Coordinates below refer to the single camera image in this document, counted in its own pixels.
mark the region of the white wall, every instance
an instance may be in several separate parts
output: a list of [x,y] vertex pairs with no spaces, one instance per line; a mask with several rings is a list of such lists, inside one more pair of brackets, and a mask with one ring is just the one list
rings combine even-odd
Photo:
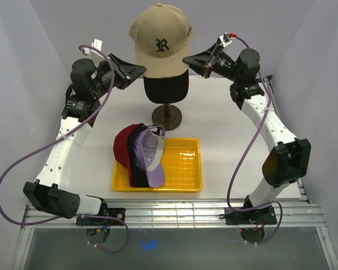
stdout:
[[[134,19],[157,0],[30,0],[65,68],[77,59],[73,47],[104,41],[103,50],[135,63],[128,30]],[[192,53],[212,46],[224,32],[236,32],[261,54],[265,75],[273,75],[308,13],[313,0],[169,0],[192,23]],[[235,42],[235,60],[244,49]]]
[[305,190],[321,203],[338,256],[338,0],[315,0],[278,70],[281,117],[312,143]]
[[[0,175],[55,138],[69,81],[29,0],[0,0]],[[22,220],[23,185],[46,157],[29,159],[4,180],[0,199],[11,218]],[[0,270],[10,269],[19,232],[0,216]]]

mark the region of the blue sticker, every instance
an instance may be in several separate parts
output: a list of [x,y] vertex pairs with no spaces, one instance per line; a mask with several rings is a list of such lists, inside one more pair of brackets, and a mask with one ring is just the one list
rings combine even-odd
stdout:
[[149,240],[149,241],[143,241],[141,243],[141,247],[144,250],[152,250],[157,246],[157,241],[156,240]]

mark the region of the purple cap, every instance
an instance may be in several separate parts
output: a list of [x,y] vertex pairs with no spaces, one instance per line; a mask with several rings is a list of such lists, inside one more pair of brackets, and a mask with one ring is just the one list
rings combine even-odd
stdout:
[[160,187],[165,182],[161,164],[164,147],[165,129],[159,125],[147,127],[135,139],[136,166],[145,171],[150,187]]

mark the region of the yellow plastic bin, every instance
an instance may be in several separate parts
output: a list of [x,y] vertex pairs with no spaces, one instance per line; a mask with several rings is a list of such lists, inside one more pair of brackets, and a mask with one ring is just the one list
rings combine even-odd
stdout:
[[131,187],[128,170],[115,161],[112,189],[120,192],[199,192],[203,188],[200,143],[195,138],[166,138],[162,158],[165,184]]

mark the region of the table surface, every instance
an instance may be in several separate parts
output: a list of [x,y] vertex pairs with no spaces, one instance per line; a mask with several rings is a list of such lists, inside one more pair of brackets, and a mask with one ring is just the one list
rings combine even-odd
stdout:
[[[115,136],[130,124],[152,124],[158,106],[145,95],[143,80],[125,90],[113,89],[100,111],[75,162],[69,191],[105,199],[223,199],[235,166],[256,128],[229,96],[230,81],[191,78],[187,97],[175,105],[183,114],[181,125],[166,133],[171,138],[198,138],[201,144],[203,189],[197,193],[116,192],[112,190]],[[231,198],[244,199],[261,181],[268,149],[258,137],[235,179]],[[280,199],[298,199],[291,184]]]

